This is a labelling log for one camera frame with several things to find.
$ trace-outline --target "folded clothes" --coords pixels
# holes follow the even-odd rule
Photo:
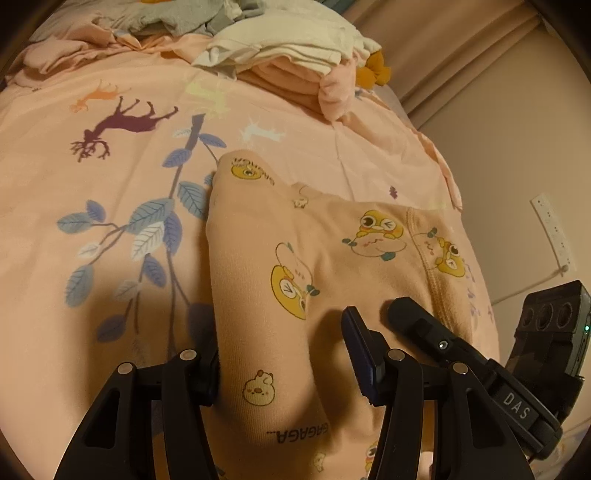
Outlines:
[[[255,65],[239,78],[321,113],[329,122],[348,112],[355,98],[355,59],[344,60],[321,76],[279,57]]]
[[[72,25],[95,24],[133,35],[201,33],[215,35],[243,18],[263,13],[262,0],[66,0],[31,36],[61,37]]]
[[[357,66],[363,67],[369,56],[381,49],[339,14],[314,0],[267,0],[266,6],[264,15],[217,34],[194,65],[230,65],[242,72],[273,57],[287,56],[295,64],[327,75],[354,54]]]

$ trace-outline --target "pink cloth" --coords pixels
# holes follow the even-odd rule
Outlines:
[[[355,66],[355,59],[344,60],[322,77],[287,57],[279,57],[240,73],[239,78],[334,122],[350,110],[355,98]]]

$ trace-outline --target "orange deer silhouette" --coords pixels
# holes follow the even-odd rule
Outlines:
[[[73,105],[70,105],[70,110],[73,113],[78,113],[81,110],[84,110],[87,112],[88,105],[86,104],[86,102],[88,100],[115,100],[117,98],[117,96],[120,95],[121,93],[129,92],[129,89],[127,89],[123,92],[120,92],[119,87],[117,87],[117,85],[115,85],[114,90],[106,90],[107,88],[112,86],[110,83],[106,84],[105,89],[101,89],[102,85],[103,85],[103,81],[100,80],[99,86],[95,90],[90,92],[88,95],[86,95],[82,98],[78,98],[76,103],[74,103]]]

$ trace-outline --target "leaf print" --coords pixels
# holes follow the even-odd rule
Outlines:
[[[108,343],[119,340],[125,333],[125,315],[120,313],[104,319],[96,329],[96,341]]]
[[[190,128],[181,128],[173,133],[174,138],[188,137],[191,134]]]
[[[100,244],[97,242],[91,242],[86,244],[80,250],[78,250],[78,257],[80,258],[94,258],[100,251]]]
[[[142,260],[144,255],[155,251],[164,239],[164,222],[156,222],[138,233],[131,246],[131,260]]]
[[[92,218],[95,222],[99,223],[104,222],[107,216],[103,206],[99,202],[95,202],[94,200],[86,201],[86,213],[88,213],[88,216]]]
[[[166,272],[160,262],[152,256],[146,257],[144,261],[144,273],[148,280],[160,288],[166,285]]]
[[[174,255],[181,244],[183,238],[183,226],[178,215],[171,212],[168,218],[164,221],[164,243],[166,249]]]
[[[113,299],[118,301],[130,301],[137,295],[141,286],[137,280],[124,280],[113,292]]]
[[[57,221],[57,227],[64,233],[86,232],[92,226],[88,213],[71,213]]]
[[[187,150],[186,148],[177,148],[168,154],[168,157],[166,157],[162,166],[166,168],[180,167],[183,163],[188,162],[189,158],[191,158],[190,150]]]
[[[178,199],[189,213],[201,220],[207,219],[207,192],[192,181],[178,184]]]
[[[164,222],[174,209],[173,199],[157,199],[142,203],[131,214],[126,231],[137,235],[156,222]]]
[[[74,270],[66,285],[66,304],[77,307],[86,300],[92,289],[94,269],[92,265],[82,265]]]
[[[216,137],[215,135],[210,134],[201,134],[199,135],[199,140],[201,140],[206,145],[210,147],[218,147],[218,148],[226,148],[227,145],[223,142],[221,138]]]

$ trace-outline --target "wall outlet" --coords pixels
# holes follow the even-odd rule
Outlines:
[[[552,245],[552,249],[556,255],[558,266],[562,268],[567,265],[569,272],[572,273],[577,269],[573,253],[571,252],[570,245],[562,227],[560,226],[560,221],[552,208],[550,200],[545,193],[540,193],[536,198],[530,201],[540,218],[540,222],[542,222],[544,230],[546,230],[548,240],[550,240],[550,245]]]

